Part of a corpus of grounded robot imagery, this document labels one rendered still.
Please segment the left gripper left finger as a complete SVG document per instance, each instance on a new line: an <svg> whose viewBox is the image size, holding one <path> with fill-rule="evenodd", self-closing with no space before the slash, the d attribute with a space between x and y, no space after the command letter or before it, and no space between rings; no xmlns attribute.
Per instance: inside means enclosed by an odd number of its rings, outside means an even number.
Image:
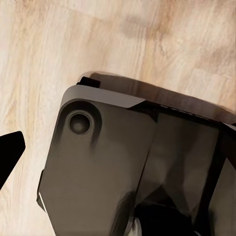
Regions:
<svg viewBox="0 0 236 236"><path fill-rule="evenodd" d="M26 149L21 131L0 136L0 189Z"/></svg>

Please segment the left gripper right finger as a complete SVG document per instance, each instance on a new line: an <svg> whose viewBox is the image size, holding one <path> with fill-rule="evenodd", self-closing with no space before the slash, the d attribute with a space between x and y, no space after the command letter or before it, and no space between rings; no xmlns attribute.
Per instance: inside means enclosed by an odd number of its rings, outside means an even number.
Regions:
<svg viewBox="0 0 236 236"><path fill-rule="evenodd" d="M224 131L220 148L236 170L236 133Z"/></svg>

